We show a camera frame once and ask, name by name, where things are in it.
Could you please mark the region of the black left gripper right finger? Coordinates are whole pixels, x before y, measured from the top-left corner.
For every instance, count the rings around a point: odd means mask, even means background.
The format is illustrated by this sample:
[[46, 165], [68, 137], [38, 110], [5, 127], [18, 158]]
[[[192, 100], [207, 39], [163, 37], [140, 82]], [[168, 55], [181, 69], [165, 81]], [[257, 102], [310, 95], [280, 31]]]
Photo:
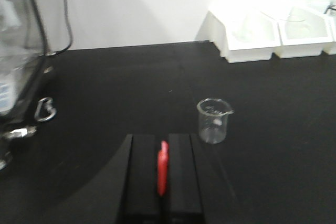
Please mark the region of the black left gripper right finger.
[[193, 151], [188, 134], [169, 135], [166, 213], [169, 223], [203, 222]]

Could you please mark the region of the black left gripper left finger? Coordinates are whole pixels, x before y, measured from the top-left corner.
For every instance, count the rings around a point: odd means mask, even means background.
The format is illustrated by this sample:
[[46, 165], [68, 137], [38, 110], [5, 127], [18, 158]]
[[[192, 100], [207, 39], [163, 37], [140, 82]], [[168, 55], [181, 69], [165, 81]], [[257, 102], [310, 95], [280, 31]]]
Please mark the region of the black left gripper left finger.
[[130, 143], [120, 204], [119, 223], [159, 223], [154, 135], [128, 134]]

